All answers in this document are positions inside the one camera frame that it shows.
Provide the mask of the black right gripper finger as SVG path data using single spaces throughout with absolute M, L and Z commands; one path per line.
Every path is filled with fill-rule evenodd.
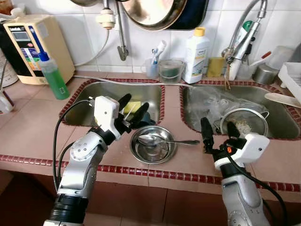
M 243 142 L 243 138 L 239 137 L 240 133 L 237 129 L 235 123 L 232 121 L 227 122 L 227 134 L 228 134 L 228 144 L 240 144 Z
M 211 123 L 209 122 L 208 118 L 201 118 L 200 119 L 201 124 L 201 134 L 202 134 L 202 142 L 203 142 L 203 148 L 205 153 L 213 153 L 214 149 L 214 138 L 213 138 L 213 127 Z

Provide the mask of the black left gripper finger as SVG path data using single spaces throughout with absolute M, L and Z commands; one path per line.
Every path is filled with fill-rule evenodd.
M 144 115 L 147 113 L 149 103 L 144 103 L 138 108 L 137 112 L 134 113 L 133 117 L 129 120 L 129 129 L 139 129 L 142 127 L 141 122 Z
M 119 102 L 119 114 L 120 115 L 125 115 L 128 116 L 133 110 L 129 108 L 129 110 L 126 110 L 127 104 L 130 103 L 132 98 L 131 93 L 127 93 L 123 97 L 121 97 L 118 102 Z

